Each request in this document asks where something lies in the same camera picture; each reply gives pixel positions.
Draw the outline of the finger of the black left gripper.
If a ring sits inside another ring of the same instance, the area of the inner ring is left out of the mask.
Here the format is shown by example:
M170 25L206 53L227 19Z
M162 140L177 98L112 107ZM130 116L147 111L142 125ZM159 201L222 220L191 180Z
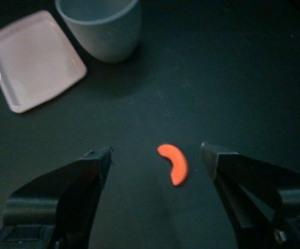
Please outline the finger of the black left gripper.
M87 249L111 167L108 147L43 174L10 195L0 249Z
M201 159L238 249L300 249L300 174L209 143Z

